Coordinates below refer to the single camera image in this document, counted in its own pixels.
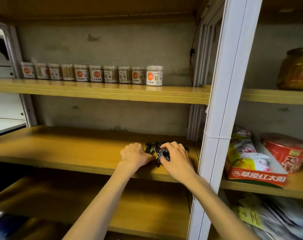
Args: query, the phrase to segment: right hand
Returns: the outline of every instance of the right hand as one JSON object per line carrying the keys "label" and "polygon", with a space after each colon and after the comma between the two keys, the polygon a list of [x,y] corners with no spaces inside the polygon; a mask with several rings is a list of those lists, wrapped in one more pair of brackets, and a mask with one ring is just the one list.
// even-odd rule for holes
{"label": "right hand", "polygon": [[178,144],[175,141],[172,143],[167,142],[161,145],[160,148],[167,148],[169,151],[170,161],[166,161],[162,156],[160,157],[160,162],[174,179],[185,184],[191,176],[196,175],[188,153],[182,144]]}

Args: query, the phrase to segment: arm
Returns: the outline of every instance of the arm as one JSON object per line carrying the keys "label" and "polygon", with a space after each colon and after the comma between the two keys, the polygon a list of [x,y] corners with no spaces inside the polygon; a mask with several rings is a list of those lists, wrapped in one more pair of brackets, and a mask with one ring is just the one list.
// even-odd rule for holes
{"label": "arm", "polygon": [[166,161],[164,157],[160,158],[162,165],[174,179],[185,185],[198,199],[222,239],[259,240],[213,192],[209,183],[195,173],[182,144],[165,143],[161,148],[167,148],[170,153],[170,161]]}
{"label": "arm", "polygon": [[103,240],[114,210],[130,177],[154,156],[144,152],[141,144],[127,145],[113,175],[77,219],[63,240]]}

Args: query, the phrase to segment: yellow sticky note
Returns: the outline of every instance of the yellow sticky note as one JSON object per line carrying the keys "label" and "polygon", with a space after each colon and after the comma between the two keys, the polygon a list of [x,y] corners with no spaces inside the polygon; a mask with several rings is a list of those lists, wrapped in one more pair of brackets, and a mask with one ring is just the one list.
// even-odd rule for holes
{"label": "yellow sticky note", "polygon": [[263,225],[260,220],[260,216],[257,212],[239,206],[239,217],[243,222],[247,222],[250,225],[263,229]]}

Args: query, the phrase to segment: orange label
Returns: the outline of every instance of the orange label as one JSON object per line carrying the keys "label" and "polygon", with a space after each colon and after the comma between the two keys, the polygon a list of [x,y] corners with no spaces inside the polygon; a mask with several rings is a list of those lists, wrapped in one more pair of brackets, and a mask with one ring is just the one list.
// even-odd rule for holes
{"label": "orange label", "polygon": [[99,71],[95,71],[94,72],[94,77],[99,78],[100,77],[100,72]]}
{"label": "orange label", "polygon": [[50,76],[50,69],[47,68],[47,69],[45,70],[45,74],[46,74],[47,76]]}
{"label": "orange label", "polygon": [[147,79],[148,79],[149,81],[153,80],[153,79],[154,79],[154,74],[151,73],[151,72],[149,72],[149,73],[147,74]]}
{"label": "orange label", "polygon": [[138,73],[137,72],[133,72],[133,79],[137,79],[137,78],[139,78]]}
{"label": "orange label", "polygon": [[82,72],[82,71],[77,71],[77,76],[78,76],[78,77],[83,77],[83,76],[84,76],[84,74],[83,74],[83,72]]}
{"label": "orange label", "polygon": [[27,68],[27,67],[24,67],[24,73],[26,75],[29,75],[31,73],[31,70],[29,68]]}

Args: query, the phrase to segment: cotton swab container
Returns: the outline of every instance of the cotton swab container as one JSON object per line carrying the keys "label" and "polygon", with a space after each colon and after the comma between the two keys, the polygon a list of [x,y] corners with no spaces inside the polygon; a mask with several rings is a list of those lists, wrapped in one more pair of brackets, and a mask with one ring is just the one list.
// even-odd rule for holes
{"label": "cotton swab container", "polygon": [[88,82],[90,80],[87,65],[74,65],[74,69],[75,69],[76,81]]}
{"label": "cotton swab container", "polygon": [[133,84],[146,84],[146,68],[143,66],[132,67]]}
{"label": "cotton swab container", "polygon": [[50,68],[50,79],[51,80],[62,80],[63,73],[62,68],[59,64],[48,64]]}
{"label": "cotton swab container", "polygon": [[163,85],[163,66],[150,65],[146,67],[146,85],[149,86],[162,86]]}
{"label": "cotton swab container", "polygon": [[50,68],[45,63],[35,63],[38,79],[50,79]]}
{"label": "cotton swab container", "polygon": [[104,71],[100,65],[90,65],[90,81],[99,83],[104,81]]}
{"label": "cotton swab container", "polygon": [[36,78],[35,76],[35,66],[30,62],[21,62],[22,70],[25,78]]}
{"label": "cotton swab container", "polygon": [[114,66],[104,66],[104,80],[106,83],[118,82],[118,71]]}
{"label": "cotton swab container", "polygon": [[62,64],[62,73],[64,81],[75,81],[75,70],[72,64]]}
{"label": "cotton swab container", "polygon": [[119,66],[119,83],[132,83],[132,69],[130,66]]}

